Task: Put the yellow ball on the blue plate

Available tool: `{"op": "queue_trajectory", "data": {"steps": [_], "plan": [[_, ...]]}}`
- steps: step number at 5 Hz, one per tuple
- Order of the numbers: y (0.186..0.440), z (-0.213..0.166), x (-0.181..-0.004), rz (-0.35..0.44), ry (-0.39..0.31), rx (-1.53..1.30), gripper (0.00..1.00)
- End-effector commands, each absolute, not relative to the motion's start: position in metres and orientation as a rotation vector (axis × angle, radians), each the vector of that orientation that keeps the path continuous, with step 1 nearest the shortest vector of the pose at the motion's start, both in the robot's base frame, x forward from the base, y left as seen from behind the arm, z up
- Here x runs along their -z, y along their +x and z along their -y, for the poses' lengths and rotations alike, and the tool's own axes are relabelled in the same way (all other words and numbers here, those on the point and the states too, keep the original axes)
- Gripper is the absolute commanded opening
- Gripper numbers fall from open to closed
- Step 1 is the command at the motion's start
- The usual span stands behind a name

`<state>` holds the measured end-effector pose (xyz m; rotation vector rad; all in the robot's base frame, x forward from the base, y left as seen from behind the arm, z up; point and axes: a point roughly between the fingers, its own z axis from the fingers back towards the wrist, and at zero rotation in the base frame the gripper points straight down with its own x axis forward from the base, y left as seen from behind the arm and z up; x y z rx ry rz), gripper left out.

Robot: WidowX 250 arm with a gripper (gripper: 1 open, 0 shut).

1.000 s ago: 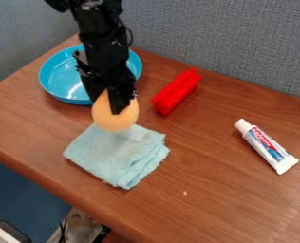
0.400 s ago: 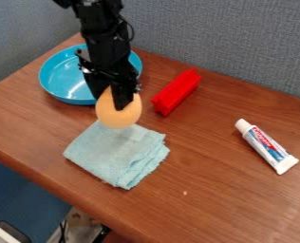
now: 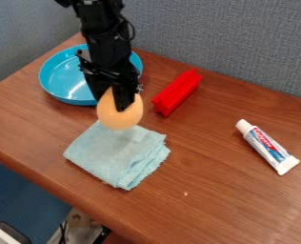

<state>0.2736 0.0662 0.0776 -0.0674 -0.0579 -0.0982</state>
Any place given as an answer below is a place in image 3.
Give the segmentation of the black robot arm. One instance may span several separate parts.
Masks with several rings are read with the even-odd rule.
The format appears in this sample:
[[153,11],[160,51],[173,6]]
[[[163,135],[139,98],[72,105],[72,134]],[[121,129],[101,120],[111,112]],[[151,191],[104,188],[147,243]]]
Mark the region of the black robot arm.
[[115,108],[123,112],[141,89],[139,74],[129,61],[135,28],[121,15],[123,0],[55,0],[72,7],[80,20],[87,49],[77,50],[79,70],[96,101],[112,89]]

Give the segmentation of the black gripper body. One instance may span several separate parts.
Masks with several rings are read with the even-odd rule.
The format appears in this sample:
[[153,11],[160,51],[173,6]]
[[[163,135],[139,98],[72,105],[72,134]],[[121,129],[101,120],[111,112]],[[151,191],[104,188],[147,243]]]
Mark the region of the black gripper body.
[[131,44],[128,28],[95,31],[81,30],[87,49],[76,52],[83,74],[105,72],[112,82],[137,80],[136,68],[129,62]]

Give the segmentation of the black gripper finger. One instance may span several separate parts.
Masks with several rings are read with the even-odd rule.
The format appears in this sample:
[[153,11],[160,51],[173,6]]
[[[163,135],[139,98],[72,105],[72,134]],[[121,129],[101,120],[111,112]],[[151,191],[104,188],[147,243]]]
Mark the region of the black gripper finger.
[[115,107],[117,112],[123,112],[135,102],[135,95],[143,91],[139,80],[117,80],[111,84]]
[[107,89],[112,85],[112,79],[105,72],[84,74],[87,85],[95,100],[99,100]]

